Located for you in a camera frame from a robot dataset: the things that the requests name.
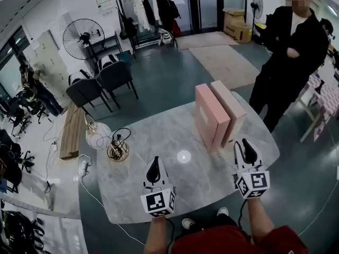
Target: oval table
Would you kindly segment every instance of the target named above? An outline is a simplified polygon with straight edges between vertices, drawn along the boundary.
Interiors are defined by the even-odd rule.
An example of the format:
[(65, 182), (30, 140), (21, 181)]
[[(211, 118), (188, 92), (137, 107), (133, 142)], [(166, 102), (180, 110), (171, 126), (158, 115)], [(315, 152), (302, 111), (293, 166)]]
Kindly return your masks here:
[[(278, 147), (260, 117), (237, 93), (235, 97), (247, 112), (237, 140), (247, 138), (263, 155), (267, 168), (279, 157)], [(164, 163), (169, 182), (176, 187), (175, 211), (170, 216), (188, 213), (235, 192), (236, 166), (233, 145), (207, 153), (194, 124), (195, 102), (188, 103), (127, 128), (129, 157), (121, 163), (108, 158), (106, 150), (97, 152), (97, 175), (102, 201), (112, 223), (148, 222), (141, 203), (143, 174), (155, 156)], [(128, 134), (121, 130), (122, 137)]]

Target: person's hand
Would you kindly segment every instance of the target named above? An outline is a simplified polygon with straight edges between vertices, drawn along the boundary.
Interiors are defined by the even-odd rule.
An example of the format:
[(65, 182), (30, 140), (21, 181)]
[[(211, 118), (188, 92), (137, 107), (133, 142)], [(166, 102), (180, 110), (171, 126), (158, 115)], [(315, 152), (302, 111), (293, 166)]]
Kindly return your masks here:
[(297, 58), (297, 57), (300, 57), (300, 54), (298, 53), (296, 49), (287, 48), (287, 56), (289, 58)]

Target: floor mat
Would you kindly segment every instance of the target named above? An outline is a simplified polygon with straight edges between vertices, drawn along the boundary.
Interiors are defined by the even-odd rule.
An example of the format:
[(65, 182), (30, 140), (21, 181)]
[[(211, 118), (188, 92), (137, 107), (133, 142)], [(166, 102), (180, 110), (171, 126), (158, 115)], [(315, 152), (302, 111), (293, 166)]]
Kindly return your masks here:
[(190, 51), (214, 80), (221, 80), (229, 89), (255, 82), (259, 71), (228, 45), (191, 48)]
[(176, 39), (181, 50), (215, 45), (239, 45), (223, 32), (211, 32), (179, 37)]

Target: pink box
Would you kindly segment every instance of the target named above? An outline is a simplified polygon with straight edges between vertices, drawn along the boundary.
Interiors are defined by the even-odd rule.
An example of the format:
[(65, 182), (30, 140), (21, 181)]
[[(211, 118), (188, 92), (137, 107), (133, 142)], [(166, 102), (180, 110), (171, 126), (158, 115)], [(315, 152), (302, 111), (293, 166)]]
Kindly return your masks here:
[(237, 134), (246, 119), (247, 113), (222, 81), (211, 83), (211, 90), (231, 119), (226, 134), (221, 142), (221, 145), (224, 147), (226, 144), (231, 143), (236, 139)]
[(206, 84), (195, 87), (195, 124), (207, 147), (213, 152), (221, 146), (230, 121), (225, 109)]

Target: power outlet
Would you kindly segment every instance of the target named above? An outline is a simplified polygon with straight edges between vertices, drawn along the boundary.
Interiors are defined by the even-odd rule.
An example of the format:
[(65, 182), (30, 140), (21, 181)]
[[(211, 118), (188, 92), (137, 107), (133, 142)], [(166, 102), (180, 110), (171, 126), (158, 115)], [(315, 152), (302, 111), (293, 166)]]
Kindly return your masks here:
[(87, 165), (88, 165), (88, 162), (86, 162), (85, 160), (82, 161), (80, 164), (79, 164), (79, 167), (78, 167), (78, 174), (80, 177), (84, 177), (87, 173)]

